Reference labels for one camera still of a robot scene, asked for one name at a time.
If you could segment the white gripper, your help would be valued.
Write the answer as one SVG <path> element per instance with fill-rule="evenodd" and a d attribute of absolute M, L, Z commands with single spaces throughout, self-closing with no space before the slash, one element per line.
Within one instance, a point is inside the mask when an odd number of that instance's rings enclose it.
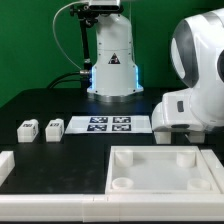
<path fill-rule="evenodd" d="M 190 109 L 190 91 L 165 93 L 152 113 L 154 131 L 202 131 L 203 124 Z"/>

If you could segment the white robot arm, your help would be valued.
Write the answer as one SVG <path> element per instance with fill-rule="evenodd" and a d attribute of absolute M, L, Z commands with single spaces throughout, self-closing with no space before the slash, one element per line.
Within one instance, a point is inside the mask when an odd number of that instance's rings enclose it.
<path fill-rule="evenodd" d="M 97 24 L 98 59 L 88 93 L 103 101 L 143 88 L 131 53 L 131 25 L 112 14 Z M 171 41 L 171 62 L 186 85 L 166 93 L 152 114 L 152 129 L 211 131 L 224 127 L 224 8 L 183 19 Z"/>

